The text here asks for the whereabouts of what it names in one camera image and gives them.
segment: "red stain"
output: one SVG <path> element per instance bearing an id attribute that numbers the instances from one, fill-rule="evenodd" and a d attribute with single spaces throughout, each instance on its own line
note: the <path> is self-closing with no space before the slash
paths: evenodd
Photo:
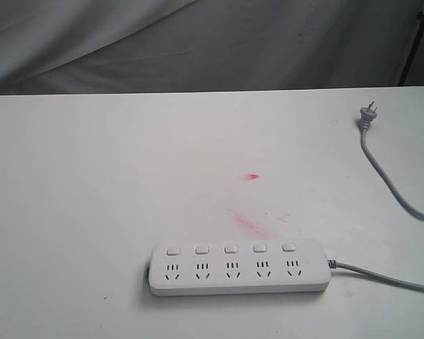
<path id="1" fill-rule="evenodd" d="M 238 224 L 241 228 L 246 231 L 250 231 L 252 234 L 256 235 L 260 239 L 266 239 L 267 234 L 261 230 L 254 222 L 247 219 L 240 213 L 234 212 L 233 210 L 229 210 L 232 213 L 232 221 Z"/>
<path id="2" fill-rule="evenodd" d="M 260 175 L 258 175 L 258 174 L 247 174 L 247 175 L 245 175 L 246 180 L 255 180 L 255 179 L 258 179 L 259 177 L 260 177 Z"/>

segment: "power strip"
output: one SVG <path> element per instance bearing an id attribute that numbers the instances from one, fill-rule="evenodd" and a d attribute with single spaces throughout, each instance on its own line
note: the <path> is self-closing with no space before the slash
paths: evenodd
<path id="1" fill-rule="evenodd" d="M 313 239 L 160 245 L 149 285 L 155 295 L 226 295 L 325 290 L 328 259 Z"/>

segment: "white button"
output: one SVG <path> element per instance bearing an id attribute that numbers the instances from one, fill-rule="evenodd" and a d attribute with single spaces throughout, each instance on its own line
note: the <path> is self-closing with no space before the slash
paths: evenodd
<path id="1" fill-rule="evenodd" d="M 209 253 L 208 246 L 197 246 L 195 250 L 196 254 L 207 254 Z"/>
<path id="2" fill-rule="evenodd" d="M 239 251 L 239 247 L 237 245 L 225 246 L 225 253 L 231 254 L 231 253 L 237 253 L 238 251 Z"/>
<path id="3" fill-rule="evenodd" d="M 262 253 L 267 251 L 267 245 L 265 244 L 256 244 L 253 246 L 253 251 L 255 251 L 256 253 Z"/>
<path id="4" fill-rule="evenodd" d="M 179 247 L 168 247 L 167 255 L 168 256 L 178 256 L 181 253 L 181 249 Z"/>
<path id="5" fill-rule="evenodd" d="M 291 242 L 285 242 L 281 246 L 283 247 L 284 252 L 294 252 L 294 250 L 295 250 L 295 244 L 293 244 Z"/>

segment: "white power strip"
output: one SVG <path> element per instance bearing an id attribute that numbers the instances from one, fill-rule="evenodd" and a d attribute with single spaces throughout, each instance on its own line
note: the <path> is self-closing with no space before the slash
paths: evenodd
<path id="1" fill-rule="evenodd" d="M 149 271 L 155 295 L 322 291 L 330 279 L 326 254 L 312 239 L 161 245 Z"/>

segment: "power cord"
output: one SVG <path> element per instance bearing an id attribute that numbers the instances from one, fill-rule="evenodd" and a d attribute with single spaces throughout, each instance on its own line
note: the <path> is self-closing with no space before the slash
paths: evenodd
<path id="1" fill-rule="evenodd" d="M 394 279 L 381 275 L 379 273 L 372 272 L 371 270 L 365 270 L 364 268 L 359 268 L 356 266 L 348 265 L 346 263 L 339 263 L 336 260 L 328 260 L 328 266 L 331 269 L 342 268 L 344 270 L 351 270 L 353 272 L 366 275 L 373 280 L 380 281 L 382 283 L 393 285 L 401 288 L 406 288 L 408 290 L 416 290 L 419 292 L 424 292 L 424 285 L 415 284 L 413 282 L 403 281 L 399 279 Z"/>
<path id="2" fill-rule="evenodd" d="M 413 217 L 423 220 L 424 221 L 424 213 L 420 212 L 416 208 L 414 208 L 412 205 L 408 203 L 407 200 L 400 194 L 400 192 L 397 190 L 397 188 L 394 186 L 391 179 L 388 177 L 388 174 L 382 169 L 382 167 L 379 165 L 379 163 L 376 161 L 374 156 L 371 154 L 371 152 L 367 149 L 366 146 L 366 133 L 367 130 L 370 127 L 370 123 L 372 120 L 374 120 L 377 117 L 377 108 L 372 109 L 374 102 L 372 101 L 369 106 L 362 107 L 360 109 L 361 113 L 361 120 L 360 120 L 360 144 L 361 149 L 363 150 L 364 154 L 366 154 L 367 159 L 372 164 L 372 166 L 375 168 L 377 173 L 382 177 L 385 184 L 388 186 L 391 193 L 393 193 L 394 198 L 401 204 L 401 206 L 410 213 Z"/>

